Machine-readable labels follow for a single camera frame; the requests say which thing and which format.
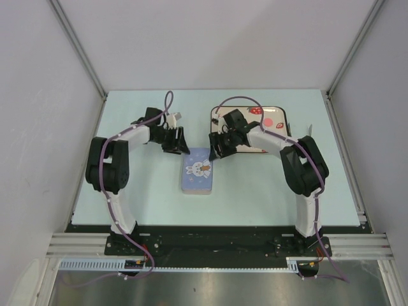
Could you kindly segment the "silver tin lid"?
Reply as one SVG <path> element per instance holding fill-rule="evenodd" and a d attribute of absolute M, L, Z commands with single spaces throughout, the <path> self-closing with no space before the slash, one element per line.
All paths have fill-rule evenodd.
<path fill-rule="evenodd" d="M 191 148 L 184 155 L 181 189 L 212 189 L 213 164 L 208 160 L 210 149 Z"/>

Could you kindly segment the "metal tongs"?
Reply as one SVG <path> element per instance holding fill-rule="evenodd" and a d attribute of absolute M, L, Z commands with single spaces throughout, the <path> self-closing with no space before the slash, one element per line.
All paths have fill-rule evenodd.
<path fill-rule="evenodd" d="M 286 124 L 286 133 L 293 140 L 298 140 L 305 136 L 311 137 L 312 130 L 312 124 L 297 124 L 294 122 L 288 122 Z"/>

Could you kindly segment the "white rectangular tin box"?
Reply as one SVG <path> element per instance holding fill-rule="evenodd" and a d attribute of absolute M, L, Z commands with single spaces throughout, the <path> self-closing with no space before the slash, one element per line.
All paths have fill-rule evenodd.
<path fill-rule="evenodd" d="M 189 195 L 209 195 L 211 194 L 211 189 L 182 189 L 184 194 Z"/>

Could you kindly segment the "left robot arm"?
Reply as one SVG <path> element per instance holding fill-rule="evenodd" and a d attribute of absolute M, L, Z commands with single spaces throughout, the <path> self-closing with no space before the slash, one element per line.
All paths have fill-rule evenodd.
<path fill-rule="evenodd" d="M 180 113 L 168 113 L 148 107 L 145 116 L 110 138 L 96 136 L 91 141 L 85 179 L 95 191 L 105 195 L 111 215 L 111 230 L 122 235 L 119 248 L 128 255 L 137 253 L 141 240 L 132 234 L 136 226 L 123 190 L 130 178 L 130 152 L 149 142 L 157 143 L 163 152 L 189 154 L 184 128 L 177 123 Z"/>

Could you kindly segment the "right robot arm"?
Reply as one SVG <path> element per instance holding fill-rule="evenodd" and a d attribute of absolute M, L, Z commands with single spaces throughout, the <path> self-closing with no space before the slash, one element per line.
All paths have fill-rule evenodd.
<path fill-rule="evenodd" d="M 308 256 L 317 248 L 313 237 L 321 228 L 318 201 L 329 176 L 327 164 L 310 136 L 295 139 L 263 127 L 263 119 L 247 122 L 239 109 L 221 116 L 211 116 L 216 130 L 209 134 L 209 160 L 222 159 L 237 153 L 240 145 L 254 147 L 281 160 L 290 190 L 296 194 L 295 228 L 300 236 L 294 239 L 295 251 Z"/>

